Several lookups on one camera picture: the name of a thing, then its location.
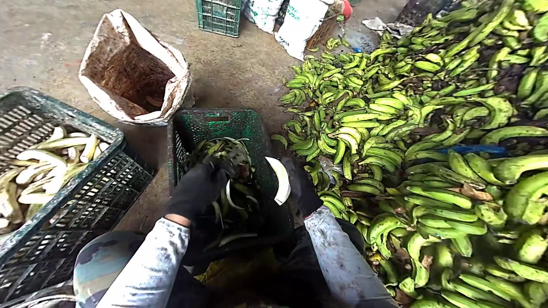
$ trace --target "red object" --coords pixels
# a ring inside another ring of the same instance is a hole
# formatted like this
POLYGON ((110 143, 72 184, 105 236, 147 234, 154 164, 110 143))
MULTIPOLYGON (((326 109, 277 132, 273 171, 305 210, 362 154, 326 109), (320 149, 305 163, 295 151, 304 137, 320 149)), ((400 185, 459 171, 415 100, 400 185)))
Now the red object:
POLYGON ((352 6, 350 5, 350 2, 348 0, 342 0, 344 2, 344 9, 342 10, 342 14, 345 16, 345 21, 350 19, 352 17, 352 6))

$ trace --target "green plastic crate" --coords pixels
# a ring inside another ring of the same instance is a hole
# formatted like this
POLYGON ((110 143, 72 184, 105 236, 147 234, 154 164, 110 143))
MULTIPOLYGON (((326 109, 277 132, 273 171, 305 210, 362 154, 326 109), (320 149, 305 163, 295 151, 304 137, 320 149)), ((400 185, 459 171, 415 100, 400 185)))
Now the green plastic crate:
POLYGON ((94 133, 110 146, 0 245, 0 304, 70 280, 80 249, 114 228, 155 175, 122 131, 23 87, 0 97, 0 173, 58 125, 94 133))
POLYGON ((291 236, 293 216, 286 204, 279 206, 274 201, 278 180, 264 158, 272 156, 270 138, 261 116, 249 108, 181 109, 168 123, 169 192, 173 193, 179 179, 189 169, 190 153, 202 140, 222 137, 249 138, 244 141, 249 150, 253 166, 253 177, 261 189, 261 210, 265 221, 258 237, 239 239, 222 247, 203 251, 199 235, 192 234, 183 265, 199 265, 221 259, 235 251, 255 246, 278 243, 291 236))
POLYGON ((195 0, 198 27, 203 31, 239 36, 242 0, 195 0))

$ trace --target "white sack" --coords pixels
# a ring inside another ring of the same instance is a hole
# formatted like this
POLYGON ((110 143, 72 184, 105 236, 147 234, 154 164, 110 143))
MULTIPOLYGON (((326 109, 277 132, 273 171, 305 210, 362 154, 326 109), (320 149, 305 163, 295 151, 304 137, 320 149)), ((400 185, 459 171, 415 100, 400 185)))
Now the white sack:
POLYGON ((103 110, 128 124, 164 126, 177 109, 194 104, 181 52, 120 9, 103 15, 78 77, 103 110))
POLYGON ((247 0, 244 16, 259 29, 272 34, 283 0, 247 0))
POLYGON ((287 53, 304 60, 306 42, 322 24, 334 0, 290 0, 283 25, 274 35, 287 53))

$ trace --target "dirty floor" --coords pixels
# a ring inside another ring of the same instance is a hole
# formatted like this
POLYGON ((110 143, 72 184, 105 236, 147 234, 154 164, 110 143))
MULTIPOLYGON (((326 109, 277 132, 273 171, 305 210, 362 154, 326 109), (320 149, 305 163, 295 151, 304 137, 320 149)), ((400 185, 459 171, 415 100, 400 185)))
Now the dirty floor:
MULTIPOLYGON (((375 37, 361 20, 378 16, 393 21, 405 3, 363 0, 347 26, 375 37)), ((193 74, 196 107, 255 108, 269 133, 287 121, 277 102, 284 91, 281 78, 292 76, 288 66, 299 61, 244 17, 239 38, 199 30, 193 0, 0 0, 0 93, 14 86, 35 88, 124 131, 131 147, 158 174, 117 229, 148 232, 169 195, 166 128, 117 123, 91 100, 77 77, 101 16, 116 8, 183 53, 193 74)))

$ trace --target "gloved hand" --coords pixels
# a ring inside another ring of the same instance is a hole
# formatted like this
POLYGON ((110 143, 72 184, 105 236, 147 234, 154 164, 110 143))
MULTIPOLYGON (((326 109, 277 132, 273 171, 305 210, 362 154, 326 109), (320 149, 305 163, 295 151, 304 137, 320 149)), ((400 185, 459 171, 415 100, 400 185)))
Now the gloved hand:
POLYGON ((309 178, 308 172, 298 162, 289 157, 282 157, 281 162, 289 175, 291 195, 296 199, 302 216, 310 216, 310 214, 323 205, 323 201, 314 191, 314 185, 309 178))
POLYGON ((212 201, 219 198, 222 188, 234 173, 229 161, 206 157, 179 181, 162 216, 176 214, 195 220, 212 201))

